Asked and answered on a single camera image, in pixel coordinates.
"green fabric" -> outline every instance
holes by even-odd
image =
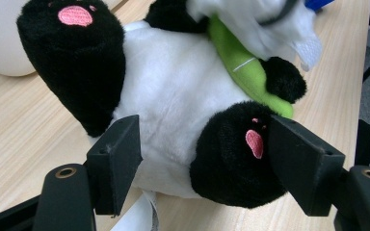
[[[210,19],[208,32],[227,72],[245,94],[281,116],[291,118],[293,106],[266,91],[266,73],[260,61],[233,36],[217,16]]]

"blue object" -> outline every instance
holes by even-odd
[[[317,12],[333,0],[305,0],[305,6]]]

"wooden table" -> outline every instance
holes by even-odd
[[[151,1],[125,1],[116,15],[125,24],[141,19]],[[370,1],[335,0],[318,14],[321,61],[304,73],[306,97],[294,119],[347,155],[353,164]],[[79,123],[39,76],[0,75],[0,212],[40,193],[45,174],[83,163],[90,145]],[[123,211],[139,197],[132,189]],[[161,230],[333,230],[327,218],[309,218],[291,195],[261,208],[226,207],[205,199],[159,194]],[[97,217],[99,230],[118,219]]]

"white plush belly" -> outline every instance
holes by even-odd
[[[226,73],[205,35],[152,29],[126,33],[127,70],[115,119],[140,115],[144,161],[134,185],[196,197],[189,165],[208,119],[249,100]]]

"panda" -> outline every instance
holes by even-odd
[[[183,198],[254,208],[284,195],[270,165],[277,109],[229,76],[185,0],[157,0],[121,26],[100,0],[31,0],[17,20],[29,60],[96,141],[116,120],[140,116],[143,161],[132,185]],[[284,59],[256,59],[266,91],[290,104],[305,81]]]

